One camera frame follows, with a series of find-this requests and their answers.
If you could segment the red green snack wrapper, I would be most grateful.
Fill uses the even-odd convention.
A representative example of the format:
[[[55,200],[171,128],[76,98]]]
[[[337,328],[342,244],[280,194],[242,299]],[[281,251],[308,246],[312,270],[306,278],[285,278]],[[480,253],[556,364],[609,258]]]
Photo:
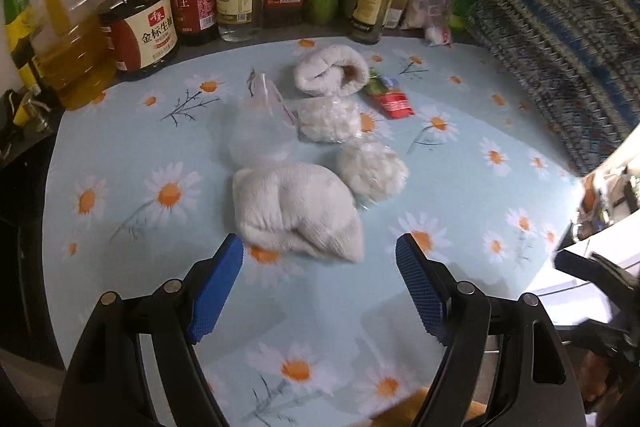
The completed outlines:
[[[401,90],[399,82],[382,75],[375,68],[369,69],[369,81],[364,92],[390,119],[404,119],[414,115],[408,96]]]

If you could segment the small glass jar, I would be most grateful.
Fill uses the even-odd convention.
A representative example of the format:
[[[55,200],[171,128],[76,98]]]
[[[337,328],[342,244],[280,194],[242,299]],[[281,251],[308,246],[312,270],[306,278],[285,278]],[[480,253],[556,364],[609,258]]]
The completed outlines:
[[[386,12],[384,22],[385,29],[395,29],[398,27],[407,2],[408,0],[390,0],[390,6]]]

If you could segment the large white crumpled towel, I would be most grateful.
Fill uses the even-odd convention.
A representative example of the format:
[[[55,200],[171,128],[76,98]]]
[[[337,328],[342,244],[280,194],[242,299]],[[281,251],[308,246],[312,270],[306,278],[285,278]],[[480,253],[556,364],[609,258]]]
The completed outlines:
[[[232,179],[239,236],[264,251],[359,263],[364,236],[356,200],[326,167],[290,162],[241,169]]]

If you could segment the daisy print blue tablecloth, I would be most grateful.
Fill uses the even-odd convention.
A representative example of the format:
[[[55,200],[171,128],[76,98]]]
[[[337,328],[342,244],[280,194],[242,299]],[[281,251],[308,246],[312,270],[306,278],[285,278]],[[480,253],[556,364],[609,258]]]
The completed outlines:
[[[398,194],[356,202],[338,144],[250,103],[262,72],[295,107],[294,68],[330,40],[210,54],[101,92],[65,114],[43,210],[44,286],[64,361],[105,291],[148,295],[230,233],[243,266],[195,348],[235,426],[347,426],[428,385],[442,346],[395,263],[410,234],[488,295],[526,291],[582,188],[548,124],[484,49],[387,37],[363,48],[412,115],[363,94],[364,139],[407,166]]]

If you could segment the large cooking oil jug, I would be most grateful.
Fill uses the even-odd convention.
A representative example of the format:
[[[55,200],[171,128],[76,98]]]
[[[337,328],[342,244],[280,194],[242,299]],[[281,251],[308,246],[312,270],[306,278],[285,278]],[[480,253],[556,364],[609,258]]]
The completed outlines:
[[[40,0],[32,46],[61,105],[76,110],[111,87],[116,67],[96,0]]]

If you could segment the patterned blue woven cloth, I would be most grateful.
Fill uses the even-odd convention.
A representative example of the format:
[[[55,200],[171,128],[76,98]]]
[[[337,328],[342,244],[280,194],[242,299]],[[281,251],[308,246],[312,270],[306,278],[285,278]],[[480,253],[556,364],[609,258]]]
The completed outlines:
[[[639,0],[476,0],[469,32],[585,176],[639,124]]]

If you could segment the black yellow kitchen utensil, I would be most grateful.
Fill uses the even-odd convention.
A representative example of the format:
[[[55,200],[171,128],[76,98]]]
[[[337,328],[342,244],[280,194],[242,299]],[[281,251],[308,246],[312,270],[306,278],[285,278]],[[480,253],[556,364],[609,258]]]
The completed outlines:
[[[28,126],[35,132],[48,130],[50,114],[51,107],[30,90],[23,94],[14,90],[4,92],[1,98],[1,161],[6,162],[14,145],[25,138]]]

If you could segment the small rolled white towel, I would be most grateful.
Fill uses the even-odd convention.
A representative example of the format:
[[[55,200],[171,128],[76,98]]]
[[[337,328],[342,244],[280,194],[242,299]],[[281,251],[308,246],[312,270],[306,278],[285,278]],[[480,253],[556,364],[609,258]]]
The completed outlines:
[[[294,68],[295,87],[311,96],[349,96],[366,87],[369,80],[367,61],[344,44],[311,52]]]

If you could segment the clear printed plastic bag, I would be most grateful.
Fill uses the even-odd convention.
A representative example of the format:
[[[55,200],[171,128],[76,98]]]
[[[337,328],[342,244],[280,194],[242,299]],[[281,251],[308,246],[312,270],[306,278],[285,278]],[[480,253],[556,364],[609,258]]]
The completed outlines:
[[[297,144],[297,124],[276,84],[253,69],[235,107],[229,138],[235,165],[256,168],[290,158]]]

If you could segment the green yellow seasoning bottle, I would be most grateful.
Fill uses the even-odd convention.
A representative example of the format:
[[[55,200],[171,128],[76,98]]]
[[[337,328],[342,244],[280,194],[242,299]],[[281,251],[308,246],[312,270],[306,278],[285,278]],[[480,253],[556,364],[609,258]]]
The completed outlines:
[[[40,69],[32,47],[34,12],[29,0],[2,0],[4,29],[12,61],[24,86],[39,94]]]

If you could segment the clear bag of white tissue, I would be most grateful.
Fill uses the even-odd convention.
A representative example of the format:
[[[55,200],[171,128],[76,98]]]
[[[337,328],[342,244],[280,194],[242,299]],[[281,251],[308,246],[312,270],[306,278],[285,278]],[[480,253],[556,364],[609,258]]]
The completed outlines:
[[[361,205],[378,204],[402,192],[410,170],[387,145],[371,140],[346,143],[337,154],[337,174]]]

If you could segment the dark soy sauce jug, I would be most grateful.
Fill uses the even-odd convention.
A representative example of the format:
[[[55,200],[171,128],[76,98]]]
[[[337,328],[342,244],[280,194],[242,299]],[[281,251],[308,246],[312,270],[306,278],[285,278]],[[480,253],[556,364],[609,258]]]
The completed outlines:
[[[99,6],[99,20],[121,80],[148,77],[177,54],[171,0],[104,0]]]

